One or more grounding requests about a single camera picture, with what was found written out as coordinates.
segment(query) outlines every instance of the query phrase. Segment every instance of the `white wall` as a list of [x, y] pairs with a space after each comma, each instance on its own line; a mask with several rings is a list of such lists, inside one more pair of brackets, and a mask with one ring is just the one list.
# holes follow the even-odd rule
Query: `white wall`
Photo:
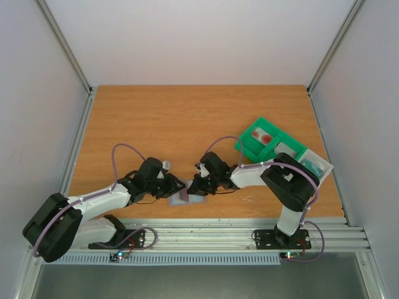
[[27, 250], [22, 229], [56, 192], [85, 91], [32, 0], [0, 2], [0, 298]]
[[399, 2], [368, 0], [315, 92], [344, 201], [398, 298]]
[[47, 0], [91, 85], [308, 84], [353, 0]]

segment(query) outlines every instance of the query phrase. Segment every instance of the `green tray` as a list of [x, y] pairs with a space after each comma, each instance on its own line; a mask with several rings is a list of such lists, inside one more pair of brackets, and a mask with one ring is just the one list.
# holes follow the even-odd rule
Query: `green tray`
[[[252, 132], [258, 127], [273, 137], [272, 141], [266, 146], [252, 136]], [[307, 150], [306, 146], [293, 139], [293, 137], [280, 130], [263, 117], [258, 118], [257, 121], [246, 129], [240, 136], [240, 139], [244, 143], [245, 157], [250, 159], [253, 163], [259, 163], [275, 158], [277, 154], [274, 153], [274, 148], [280, 142], [284, 143], [297, 153], [295, 160], [298, 160]], [[237, 141], [235, 148], [239, 151], [241, 150], [240, 142]]]

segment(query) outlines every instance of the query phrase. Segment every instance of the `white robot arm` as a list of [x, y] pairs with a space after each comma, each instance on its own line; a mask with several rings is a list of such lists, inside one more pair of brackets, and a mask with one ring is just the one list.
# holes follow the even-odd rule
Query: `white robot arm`
[[71, 247], [94, 242], [117, 245], [127, 234], [118, 219], [108, 215], [141, 201], [146, 194], [168, 198], [186, 186], [168, 173], [169, 162], [147, 158], [138, 171], [128, 173], [112, 186], [82, 196], [51, 195], [25, 226], [22, 234], [46, 262], [63, 256]]
[[283, 204], [274, 232], [282, 246], [297, 232], [307, 203], [319, 185], [314, 173], [285, 153], [267, 162], [229, 167], [210, 151], [200, 159], [196, 168], [199, 173], [188, 194], [216, 194], [220, 186], [225, 189], [268, 186]]

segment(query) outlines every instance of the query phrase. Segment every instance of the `gray floor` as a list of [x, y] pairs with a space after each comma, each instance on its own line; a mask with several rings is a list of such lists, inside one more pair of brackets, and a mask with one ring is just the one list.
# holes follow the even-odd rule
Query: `gray floor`
[[354, 254], [280, 266], [44, 265], [34, 299], [368, 298]]

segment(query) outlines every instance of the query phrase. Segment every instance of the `orange wooden board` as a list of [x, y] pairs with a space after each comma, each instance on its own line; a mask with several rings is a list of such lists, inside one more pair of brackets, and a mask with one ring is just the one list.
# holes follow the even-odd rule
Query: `orange wooden board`
[[[100, 86], [85, 132], [69, 195], [112, 184], [111, 149], [124, 142], [144, 156], [171, 162], [171, 172], [192, 179], [194, 164], [208, 146], [225, 135], [239, 136], [260, 116], [325, 158], [320, 134], [302, 85]], [[235, 140], [213, 151], [237, 163]], [[138, 169], [142, 160], [130, 149], [117, 150], [119, 177]], [[143, 202], [153, 198], [146, 196]], [[169, 206], [168, 200], [113, 211], [121, 218], [279, 217], [281, 203], [267, 187], [247, 187], [208, 196], [206, 203]], [[343, 216], [330, 175], [309, 216]]]

